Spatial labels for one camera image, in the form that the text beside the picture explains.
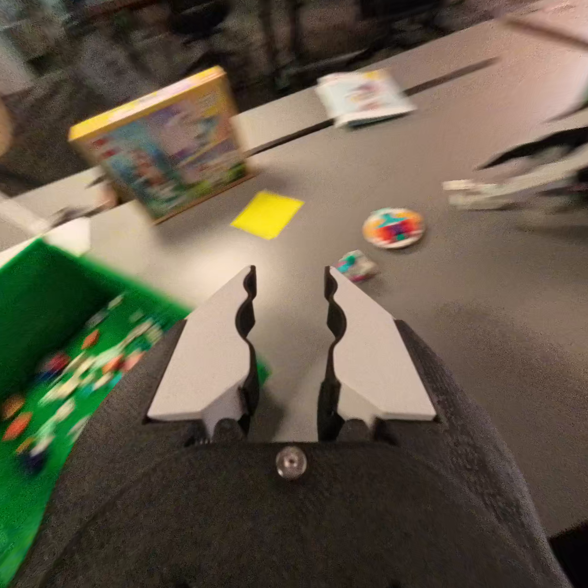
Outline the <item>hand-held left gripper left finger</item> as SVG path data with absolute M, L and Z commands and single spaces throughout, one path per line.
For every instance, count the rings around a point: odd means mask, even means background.
M 185 320 L 146 417 L 196 422 L 205 436 L 231 419 L 248 434 L 259 403 L 255 325 L 256 267 L 238 272 Z

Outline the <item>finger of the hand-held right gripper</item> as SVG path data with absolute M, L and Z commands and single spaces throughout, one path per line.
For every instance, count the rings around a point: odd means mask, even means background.
M 560 130 L 554 134 L 543 136 L 535 141 L 523 143 L 502 152 L 487 163 L 478 166 L 477 170 L 484 170 L 497 165 L 502 165 L 513 159 L 534 158 L 554 149 L 560 153 L 560 157 L 564 157 L 577 149 L 584 147 L 586 144 L 586 126 Z
M 498 187 L 498 199 L 521 202 L 524 197 L 548 190 L 562 190 L 587 176 L 585 153 L 504 153 L 498 165 L 518 163 L 518 173 Z

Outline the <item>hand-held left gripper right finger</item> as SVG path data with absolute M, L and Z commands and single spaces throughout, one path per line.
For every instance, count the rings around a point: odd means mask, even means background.
M 318 429 L 361 420 L 432 422 L 437 412 L 393 316 L 333 266 L 324 273 L 327 351 Z

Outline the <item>white lego unicorn head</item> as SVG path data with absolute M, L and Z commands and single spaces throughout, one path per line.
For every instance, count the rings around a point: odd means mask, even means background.
M 354 283 L 369 280 L 379 272 L 378 265 L 358 249 L 345 254 L 334 267 Z

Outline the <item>pile of mixed lego pieces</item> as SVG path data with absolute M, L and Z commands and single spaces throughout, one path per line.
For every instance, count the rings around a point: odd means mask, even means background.
M 1 389 L 1 484 L 60 469 L 116 384 L 176 322 L 170 305 L 122 293 Z

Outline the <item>round white lego base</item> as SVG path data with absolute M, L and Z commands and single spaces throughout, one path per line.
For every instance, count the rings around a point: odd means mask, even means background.
M 380 249 L 403 249 L 422 239 L 423 217 L 406 208 L 374 210 L 362 225 L 364 239 Z

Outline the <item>green plastic bin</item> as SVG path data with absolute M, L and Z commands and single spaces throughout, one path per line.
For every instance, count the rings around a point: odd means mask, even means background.
M 43 240 L 1 268 L 1 389 L 121 293 L 151 294 Z M 146 413 L 190 313 L 101 402 L 62 467 L 1 484 L 1 564 L 23 587 L 278 587 L 276 447 L 197 443 Z

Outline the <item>lego instruction booklet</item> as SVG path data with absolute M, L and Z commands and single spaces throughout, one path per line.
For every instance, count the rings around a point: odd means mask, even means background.
M 318 79 L 315 91 L 335 128 L 359 128 L 417 110 L 385 70 L 329 74 Z

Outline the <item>yellow lego box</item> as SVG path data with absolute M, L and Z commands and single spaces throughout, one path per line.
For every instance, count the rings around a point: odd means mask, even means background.
M 254 177 L 214 66 L 70 127 L 68 142 L 162 223 Z

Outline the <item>yellow sticky note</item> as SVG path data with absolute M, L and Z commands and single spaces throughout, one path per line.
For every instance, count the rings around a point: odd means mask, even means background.
M 280 235 L 305 202 L 268 190 L 256 193 L 231 227 L 265 240 Z

